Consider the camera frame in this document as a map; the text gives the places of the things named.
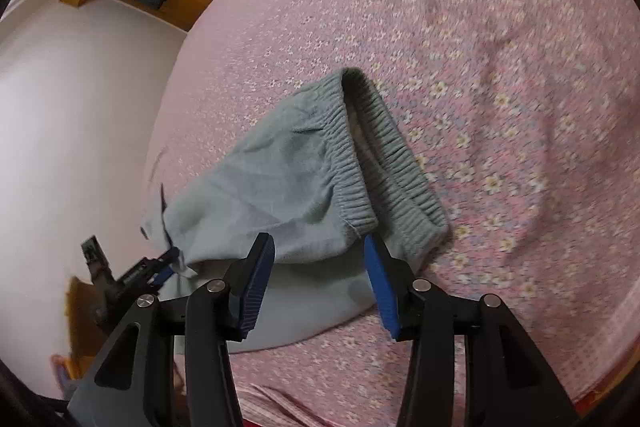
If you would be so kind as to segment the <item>person left hand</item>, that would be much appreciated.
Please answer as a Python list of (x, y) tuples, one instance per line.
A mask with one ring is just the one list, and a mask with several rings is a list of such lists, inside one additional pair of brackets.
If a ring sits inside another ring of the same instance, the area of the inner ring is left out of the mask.
[(68, 281), (65, 314), (67, 317), (70, 355), (72, 357), (94, 357), (105, 343), (107, 335), (96, 324), (94, 311), (100, 296), (93, 285), (78, 277)]

